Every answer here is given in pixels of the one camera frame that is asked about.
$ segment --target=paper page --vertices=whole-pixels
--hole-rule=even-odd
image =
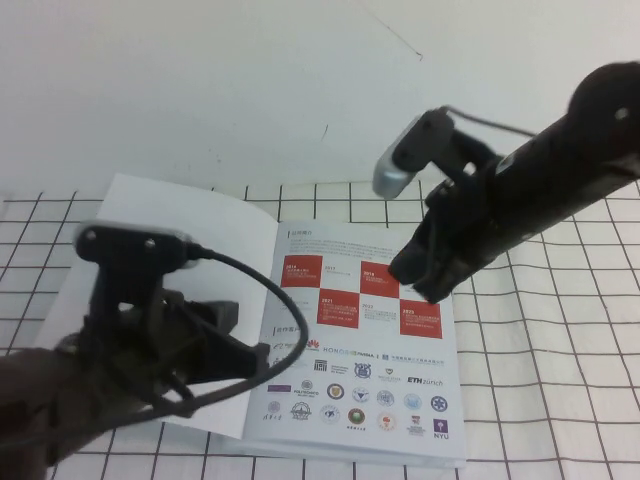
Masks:
[[[380,450],[364,450],[362,448],[332,447],[327,444],[312,442],[273,442],[247,441],[228,437],[211,438],[209,447],[219,453],[233,455],[251,455],[306,460],[343,460],[347,462],[362,462],[381,465],[399,465],[428,468],[457,468],[464,467],[464,460],[443,459],[429,456],[404,455]]]
[[[365,226],[280,225],[272,279],[311,336],[292,368],[252,393],[244,439],[465,458],[451,299],[430,305],[390,277],[405,242]],[[267,299],[260,339],[272,362],[292,348],[291,330]]]
[[[117,175],[98,218],[179,230],[265,275],[271,271],[278,224],[262,210],[225,195]],[[81,328],[96,273],[97,265],[75,261],[40,331],[38,346],[52,348]],[[201,261],[194,268],[167,275],[164,285],[182,291],[188,300],[239,302],[238,325],[232,334],[245,343],[257,343],[266,290],[256,281],[226,265]],[[192,390],[201,394],[235,382],[198,385]],[[192,418],[167,421],[240,437],[248,401],[247,393],[200,409]]]

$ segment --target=red block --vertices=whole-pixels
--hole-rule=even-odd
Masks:
[[[282,287],[320,288],[322,275],[322,256],[287,255],[282,268]]]
[[[378,297],[399,298],[400,284],[387,269],[389,265],[362,262],[360,267],[360,293]]]
[[[440,305],[400,300],[400,335],[442,338]]]
[[[340,290],[320,289],[318,324],[358,328],[360,295]]]

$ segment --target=black cable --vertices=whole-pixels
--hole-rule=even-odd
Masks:
[[[239,262],[234,258],[223,255],[222,253],[214,252],[213,250],[203,248],[201,245],[197,244],[190,245],[189,253],[190,260],[197,260],[200,258],[207,260],[216,260],[237,270],[240,270],[242,273],[260,282],[276,297],[278,297],[282,301],[282,303],[284,303],[287,309],[291,312],[291,315],[293,316],[296,324],[300,328],[300,336],[298,338],[298,342],[296,343],[295,347],[293,347],[293,350],[291,350],[289,355],[283,358],[280,362],[269,367],[269,369],[267,369],[261,375],[256,375],[255,377],[242,380],[241,382],[230,385],[221,390],[205,393],[204,395],[200,395],[193,399],[182,400],[175,403],[172,402],[171,405],[163,405],[157,409],[147,409],[115,418],[96,420],[90,425],[59,428],[50,432],[38,434],[16,435],[15,437],[10,438],[8,441],[0,444],[0,452],[23,448],[29,445],[40,443],[56,443],[62,440],[67,440],[69,437],[73,436],[88,436],[100,434],[114,428],[125,427],[128,425],[133,425],[135,423],[148,422],[150,420],[156,420],[158,418],[166,417],[169,415],[189,414],[199,408],[206,407],[208,405],[220,402],[222,400],[227,400],[231,397],[247,392],[252,388],[257,387],[258,385],[271,380],[272,378],[284,372],[298,358],[300,358],[300,355],[302,355],[302,352],[304,352],[307,341],[309,340],[309,326],[307,325],[307,321],[305,320],[298,306],[294,303],[291,297],[289,297],[289,295],[284,292],[284,290],[282,290],[278,285],[273,283],[269,278],[265,277],[257,270],[249,267],[248,265],[245,265],[242,262]]]
[[[460,118],[464,118],[465,120],[469,120],[470,122],[475,122],[486,127],[492,127],[497,128],[498,130],[504,130],[506,132],[517,133],[518,135],[524,135],[525,137],[529,138],[533,138],[537,135],[537,133],[533,133],[522,128],[512,127],[509,125],[505,125],[504,123],[493,122],[491,120],[485,120],[484,118],[476,117],[474,115],[469,115],[468,113],[465,113],[462,110],[458,110],[451,105],[445,105],[444,108],[447,110],[447,112],[457,115]]]

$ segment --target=white grid mat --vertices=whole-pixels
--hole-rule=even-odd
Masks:
[[[225,191],[278,220],[414,231],[429,187],[376,199],[368,183]],[[74,258],[78,192],[0,210],[0,352],[34,340]],[[51,469],[96,480],[640,478],[640,187],[538,235],[456,289],[469,463],[459,471],[230,457],[206,432],[158,422],[109,432]]]

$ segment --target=white wall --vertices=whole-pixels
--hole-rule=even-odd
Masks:
[[[545,127],[638,56],[639,18],[634,0],[4,0],[0,191],[368,179],[430,107]]]

